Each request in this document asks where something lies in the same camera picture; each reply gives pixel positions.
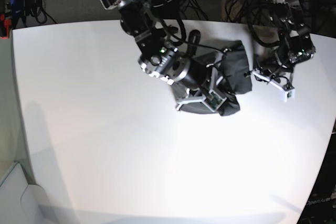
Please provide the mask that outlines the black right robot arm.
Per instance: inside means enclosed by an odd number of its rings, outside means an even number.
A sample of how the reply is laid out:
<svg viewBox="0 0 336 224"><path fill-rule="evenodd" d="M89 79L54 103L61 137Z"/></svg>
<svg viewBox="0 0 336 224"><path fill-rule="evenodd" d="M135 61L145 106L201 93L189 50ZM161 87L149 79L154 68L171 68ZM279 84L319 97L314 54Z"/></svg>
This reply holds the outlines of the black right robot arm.
<svg viewBox="0 0 336 224"><path fill-rule="evenodd" d="M193 59L201 46L199 30L186 33L180 17L176 18L178 27L169 27L153 15L149 0L100 2L106 10L118 10L122 29L134 38L140 49L138 62L143 72L169 85L181 83L186 88L209 95L210 69Z"/></svg>

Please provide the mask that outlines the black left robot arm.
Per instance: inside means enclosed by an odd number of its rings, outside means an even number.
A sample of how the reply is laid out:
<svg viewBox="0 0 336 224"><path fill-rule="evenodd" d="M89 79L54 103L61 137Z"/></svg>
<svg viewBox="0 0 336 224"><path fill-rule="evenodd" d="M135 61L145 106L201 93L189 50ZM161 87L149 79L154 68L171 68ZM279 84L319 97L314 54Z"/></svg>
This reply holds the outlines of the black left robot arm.
<svg viewBox="0 0 336 224"><path fill-rule="evenodd" d="M257 35L251 15L255 8L266 9L269 20L276 27L278 40L265 42ZM253 39L271 52L256 59L256 71L267 77L293 73L295 66L313 58L316 48L310 37L310 28L304 21L299 0L253 0L247 14L247 25Z"/></svg>

